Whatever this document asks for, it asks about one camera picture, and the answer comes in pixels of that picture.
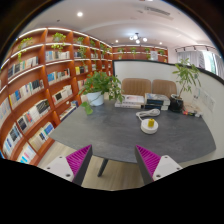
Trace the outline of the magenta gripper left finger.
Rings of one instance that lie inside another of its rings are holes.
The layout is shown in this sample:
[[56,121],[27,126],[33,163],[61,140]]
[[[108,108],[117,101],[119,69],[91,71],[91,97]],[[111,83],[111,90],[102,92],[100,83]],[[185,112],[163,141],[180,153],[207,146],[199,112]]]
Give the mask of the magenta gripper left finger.
[[90,159],[92,157],[92,146],[87,145],[68,156],[58,156],[44,169],[65,180],[82,185]]

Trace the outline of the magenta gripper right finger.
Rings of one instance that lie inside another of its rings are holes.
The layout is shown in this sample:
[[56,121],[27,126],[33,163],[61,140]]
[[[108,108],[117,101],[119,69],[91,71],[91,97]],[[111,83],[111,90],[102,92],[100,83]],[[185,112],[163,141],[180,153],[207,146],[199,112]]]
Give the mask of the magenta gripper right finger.
[[139,145],[135,147],[135,157],[145,185],[182,169],[168,155],[159,156]]

